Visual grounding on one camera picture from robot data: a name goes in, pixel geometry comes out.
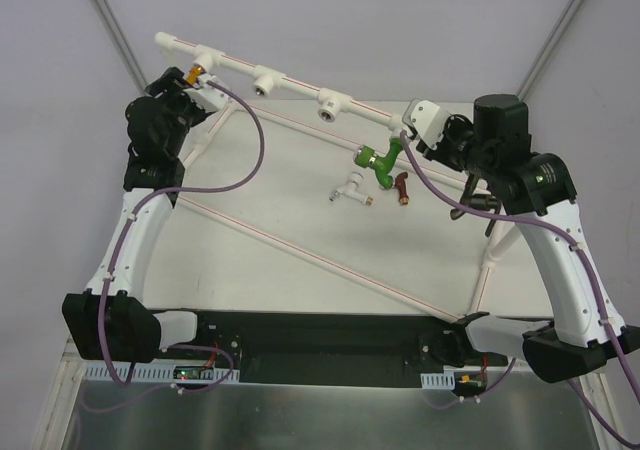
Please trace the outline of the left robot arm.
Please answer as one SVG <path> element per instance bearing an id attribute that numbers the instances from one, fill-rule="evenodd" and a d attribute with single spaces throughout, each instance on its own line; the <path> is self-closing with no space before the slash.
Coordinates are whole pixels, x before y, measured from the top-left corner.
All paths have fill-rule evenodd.
<path id="1" fill-rule="evenodd" d="M 142 303 L 150 259 L 175 207 L 185 168 L 179 153 L 190 129 L 207 111 L 191 85 L 171 67 L 125 110 L 130 139 L 123 205 L 108 250 L 81 293 L 68 294 L 62 314 L 85 360 L 149 363 L 177 345 L 188 358 L 204 357 L 210 333 L 191 311 L 154 313 Z"/>

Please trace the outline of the dark red faucet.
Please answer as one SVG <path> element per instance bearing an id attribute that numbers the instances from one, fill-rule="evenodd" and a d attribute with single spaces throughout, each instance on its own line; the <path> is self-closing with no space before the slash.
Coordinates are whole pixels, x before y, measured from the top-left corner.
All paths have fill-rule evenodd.
<path id="1" fill-rule="evenodd" d="M 398 201 L 401 206 L 407 206 L 410 198 L 407 192 L 408 173 L 401 172 L 394 179 L 394 188 L 398 192 Z"/>

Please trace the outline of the white faucet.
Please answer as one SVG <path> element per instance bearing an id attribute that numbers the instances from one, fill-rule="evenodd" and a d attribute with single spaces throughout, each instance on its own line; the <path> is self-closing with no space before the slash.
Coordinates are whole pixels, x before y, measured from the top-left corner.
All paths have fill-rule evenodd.
<path id="1" fill-rule="evenodd" d="M 364 177 L 359 172 L 350 173 L 345 183 L 337 186 L 331 191 L 329 200 L 334 202 L 340 197 L 347 197 L 364 206 L 371 206 L 373 204 L 373 198 L 368 194 L 359 191 L 359 186 L 362 184 L 363 180 Z"/>

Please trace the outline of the white pipe frame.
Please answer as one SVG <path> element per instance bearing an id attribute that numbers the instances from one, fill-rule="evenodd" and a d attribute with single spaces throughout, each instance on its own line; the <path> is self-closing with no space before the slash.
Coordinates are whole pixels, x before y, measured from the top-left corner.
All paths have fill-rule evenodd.
<path id="1" fill-rule="evenodd" d="M 381 125 L 389 130 L 391 137 L 397 137 L 400 130 L 408 128 L 402 123 L 400 114 L 385 112 L 336 90 L 299 81 L 270 67 L 245 62 L 222 51 L 206 45 L 190 43 L 165 32 L 158 32 L 154 40 L 161 52 L 166 55 L 173 56 L 174 52 L 182 52 L 192 57 L 193 66 L 200 68 L 200 77 L 204 78 L 205 73 L 213 74 L 212 72 L 217 69 L 227 69 L 251 77 L 254 92 L 259 98 L 269 98 L 274 90 L 281 89 L 316 101 L 319 105 L 319 117 L 329 123 L 334 122 L 340 113 L 344 113 Z M 421 167 L 421 170 L 436 183 L 442 183 L 459 190 L 464 187 L 463 180 L 446 173 L 426 167 Z M 490 261 L 488 256 L 485 255 L 482 258 L 480 273 L 468 313 L 480 310 L 483 295 L 487 295 L 485 292 L 495 265 L 495 263 L 487 263 Z"/>

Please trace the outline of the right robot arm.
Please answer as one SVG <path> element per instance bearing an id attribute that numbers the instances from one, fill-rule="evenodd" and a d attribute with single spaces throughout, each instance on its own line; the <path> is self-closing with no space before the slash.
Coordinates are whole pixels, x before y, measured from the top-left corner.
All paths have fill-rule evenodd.
<path id="1" fill-rule="evenodd" d="M 513 223 L 529 246 L 551 303 L 549 321 L 487 313 L 463 319 L 463 332 L 450 339 L 452 357 L 466 365 L 485 352 L 516 357 L 547 383 L 588 374 L 612 358 L 626 367 L 639 329 L 625 323 L 596 272 L 566 164 L 531 149 L 527 105 L 510 94 L 485 95 L 466 118 L 415 101 L 403 119 L 424 158 L 486 182 L 504 209 L 498 220 Z"/>

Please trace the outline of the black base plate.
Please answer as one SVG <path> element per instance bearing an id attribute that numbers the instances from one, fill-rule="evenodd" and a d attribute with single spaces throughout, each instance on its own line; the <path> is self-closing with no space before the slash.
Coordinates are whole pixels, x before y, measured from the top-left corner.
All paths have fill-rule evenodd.
<path id="1" fill-rule="evenodd" d="M 506 357 L 479 353 L 459 328 L 427 315 L 200 311 L 196 336 L 165 357 L 205 360 L 243 383 L 417 388 L 447 367 L 498 367 Z"/>

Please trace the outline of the yellow faucet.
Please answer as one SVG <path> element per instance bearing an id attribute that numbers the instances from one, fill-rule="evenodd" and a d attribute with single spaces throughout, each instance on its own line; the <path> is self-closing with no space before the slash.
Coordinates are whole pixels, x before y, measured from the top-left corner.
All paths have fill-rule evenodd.
<path id="1" fill-rule="evenodd" d="M 194 64 L 194 65 L 190 68 L 190 70 L 189 70 L 189 72 L 188 72 L 187 76 L 185 77 L 185 81 L 186 81 L 190 86 L 194 86 L 194 85 L 196 85 L 196 84 L 198 83 L 199 78 L 200 78 L 202 75 L 204 75 L 205 73 L 206 73 L 206 70 L 205 70 L 202 66 L 197 65 L 197 64 Z"/>

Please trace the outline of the green faucet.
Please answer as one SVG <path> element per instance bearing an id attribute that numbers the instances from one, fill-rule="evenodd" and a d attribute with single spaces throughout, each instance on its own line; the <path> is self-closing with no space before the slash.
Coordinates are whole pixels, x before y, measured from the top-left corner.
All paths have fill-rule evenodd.
<path id="1" fill-rule="evenodd" d="M 389 149 L 386 154 L 379 154 L 373 148 L 361 145 L 355 150 L 353 161 L 361 168 L 371 169 L 380 187 L 389 190 L 394 186 L 391 170 L 402 151 L 401 141 L 395 137 L 389 141 Z"/>

